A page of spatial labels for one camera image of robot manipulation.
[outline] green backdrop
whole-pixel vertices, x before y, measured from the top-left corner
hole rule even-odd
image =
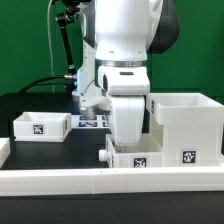
[[[50,75],[47,41],[48,0],[7,0],[0,13],[0,95],[17,92],[36,79]],[[201,92],[224,103],[224,1],[175,0],[181,32],[163,55],[149,56],[152,92]],[[55,74],[66,73],[61,36],[52,8]],[[69,26],[75,65],[82,64],[78,22]],[[35,88],[32,91],[51,91]]]

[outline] wire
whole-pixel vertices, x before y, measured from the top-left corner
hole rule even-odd
[[[41,82],[45,82],[45,81],[49,81],[49,80],[55,80],[55,79],[62,79],[62,78],[64,79],[64,76],[63,76],[63,75],[61,75],[61,76],[50,76],[50,77],[46,77],[46,78],[42,78],[42,79],[38,79],[38,80],[36,80],[36,81],[30,83],[29,85],[25,86],[24,88],[22,88],[22,89],[19,91],[19,93],[26,93],[26,91],[27,91],[29,88],[31,88],[31,87],[33,87],[33,86],[35,86],[36,84],[39,84],[39,83],[41,83]]]
[[[35,87],[35,86],[56,86],[56,85],[66,85],[65,82],[57,82],[57,83],[42,83],[42,84],[35,84],[31,87]]]
[[[50,52],[50,61],[51,61],[51,76],[54,76],[54,56],[52,50],[52,40],[51,40],[51,5],[53,0],[50,0],[48,9],[47,9],[47,34],[48,34],[48,45],[49,45],[49,52]]]

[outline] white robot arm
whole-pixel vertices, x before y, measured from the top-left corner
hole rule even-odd
[[[79,1],[65,2],[77,5]],[[83,28],[84,60],[78,71],[78,91],[74,93],[80,98],[80,112],[91,119],[95,106],[109,111],[115,143],[137,145],[142,132],[144,96],[150,90],[145,66],[147,52],[161,53],[178,36],[177,19],[173,20],[176,21],[174,32],[170,27],[167,29],[166,24],[170,18],[168,9],[172,18],[176,16],[172,0],[80,2],[78,14]],[[167,37],[168,44],[162,36]]]

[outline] white box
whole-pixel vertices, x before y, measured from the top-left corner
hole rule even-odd
[[[146,104],[163,166],[220,165],[223,105],[199,93],[151,93]]]
[[[106,156],[110,168],[146,168],[162,166],[162,148],[149,134],[143,134],[137,146],[117,146],[106,135]]]
[[[71,131],[71,114],[24,112],[13,126],[16,141],[63,142]]]
[[[0,168],[10,154],[10,143],[8,138],[0,138]]]

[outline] black table surface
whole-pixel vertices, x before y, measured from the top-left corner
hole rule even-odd
[[[97,160],[105,130],[73,130],[63,143],[14,142],[12,122],[24,111],[79,114],[65,94],[0,97],[0,137],[10,137],[3,169],[106,168]],[[223,224],[224,192],[1,197],[0,223]]]

